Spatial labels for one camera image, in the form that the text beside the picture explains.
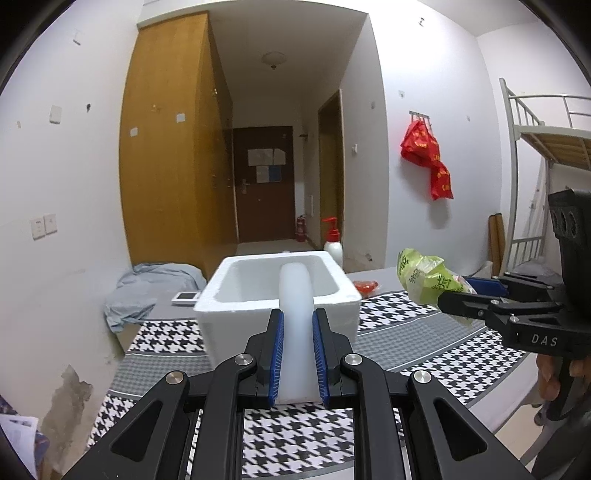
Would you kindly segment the person's right hand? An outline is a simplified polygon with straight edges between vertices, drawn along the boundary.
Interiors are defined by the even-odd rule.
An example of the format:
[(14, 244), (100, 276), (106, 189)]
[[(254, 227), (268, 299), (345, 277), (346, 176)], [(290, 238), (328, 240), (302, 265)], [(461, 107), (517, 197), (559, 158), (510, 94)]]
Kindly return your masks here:
[[(538, 367), (538, 390), (541, 398), (546, 401), (554, 401), (560, 393), (561, 384), (555, 375), (554, 357), (538, 354), (536, 365)], [(582, 360), (573, 360), (570, 364), (570, 376), (581, 378), (586, 387), (590, 385), (590, 357)]]

